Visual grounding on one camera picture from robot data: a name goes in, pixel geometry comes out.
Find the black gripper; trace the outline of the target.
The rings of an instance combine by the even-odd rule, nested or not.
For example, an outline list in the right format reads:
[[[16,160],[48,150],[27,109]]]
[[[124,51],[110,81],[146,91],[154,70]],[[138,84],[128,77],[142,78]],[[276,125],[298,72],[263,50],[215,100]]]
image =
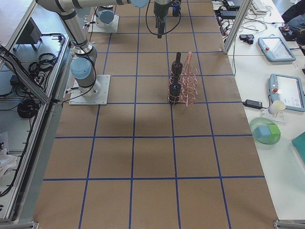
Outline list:
[[[168,14],[170,3],[161,5],[159,3],[155,3],[153,5],[153,12],[155,14],[156,22],[155,27],[157,28],[157,38],[162,38],[164,35],[165,22],[161,21]]]

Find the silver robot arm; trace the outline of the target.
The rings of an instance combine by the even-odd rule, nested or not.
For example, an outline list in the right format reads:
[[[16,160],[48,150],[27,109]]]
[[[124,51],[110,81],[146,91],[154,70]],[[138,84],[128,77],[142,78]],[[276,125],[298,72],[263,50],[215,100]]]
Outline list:
[[[114,19],[113,5],[96,7],[95,17],[96,24],[99,28],[108,26]]]
[[[76,79],[81,94],[98,90],[100,86],[97,81],[95,69],[95,60],[97,51],[95,47],[88,41],[83,28],[78,20],[77,9],[84,7],[97,7],[102,11],[98,13],[101,16],[106,6],[132,4],[137,8],[149,6],[149,0],[38,0],[37,4],[44,9],[55,12],[74,45],[73,51],[76,59],[71,62],[70,70]]]

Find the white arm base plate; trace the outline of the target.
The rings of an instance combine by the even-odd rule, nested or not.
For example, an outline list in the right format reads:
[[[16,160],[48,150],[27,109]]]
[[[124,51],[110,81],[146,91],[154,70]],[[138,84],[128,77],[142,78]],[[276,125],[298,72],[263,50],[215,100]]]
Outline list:
[[[110,75],[97,75],[91,90],[81,87],[72,91],[69,105],[107,105],[110,81]]]
[[[90,24],[88,32],[92,33],[117,33],[119,25],[119,15],[115,15],[109,24],[103,23],[98,19],[98,23]]]

